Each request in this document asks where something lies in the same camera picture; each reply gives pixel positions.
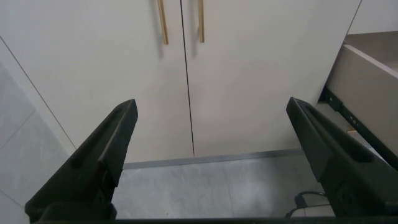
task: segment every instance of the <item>cabinet door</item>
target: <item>cabinet door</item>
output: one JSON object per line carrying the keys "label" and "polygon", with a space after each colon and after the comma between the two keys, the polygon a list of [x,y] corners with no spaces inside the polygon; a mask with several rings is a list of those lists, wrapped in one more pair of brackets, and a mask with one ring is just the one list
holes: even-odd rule
{"label": "cabinet door", "polygon": [[291,96],[315,104],[360,0],[183,0],[195,156],[299,147]]}
{"label": "cabinet door", "polygon": [[119,103],[139,112],[126,162],[193,157],[179,0],[0,2],[0,35],[78,147]]}

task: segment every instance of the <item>brass bar handle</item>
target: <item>brass bar handle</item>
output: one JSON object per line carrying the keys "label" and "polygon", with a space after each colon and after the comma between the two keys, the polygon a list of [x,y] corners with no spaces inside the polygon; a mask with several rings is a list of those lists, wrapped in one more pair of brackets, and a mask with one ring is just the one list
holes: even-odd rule
{"label": "brass bar handle", "polygon": [[203,12],[203,0],[198,0],[199,8],[199,42],[205,42],[205,13]]}
{"label": "brass bar handle", "polygon": [[160,24],[162,26],[163,43],[164,43],[164,45],[168,45],[169,44],[169,35],[167,34],[167,25],[166,25],[166,17],[164,15],[163,0],[157,0],[157,6],[159,8]]}

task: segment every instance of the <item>gray tile floor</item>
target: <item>gray tile floor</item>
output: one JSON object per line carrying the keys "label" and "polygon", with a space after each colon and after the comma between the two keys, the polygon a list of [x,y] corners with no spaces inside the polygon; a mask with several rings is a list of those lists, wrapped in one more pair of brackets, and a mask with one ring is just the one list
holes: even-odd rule
{"label": "gray tile floor", "polygon": [[297,155],[124,170],[113,203],[118,219],[283,217],[304,190],[323,192]]}

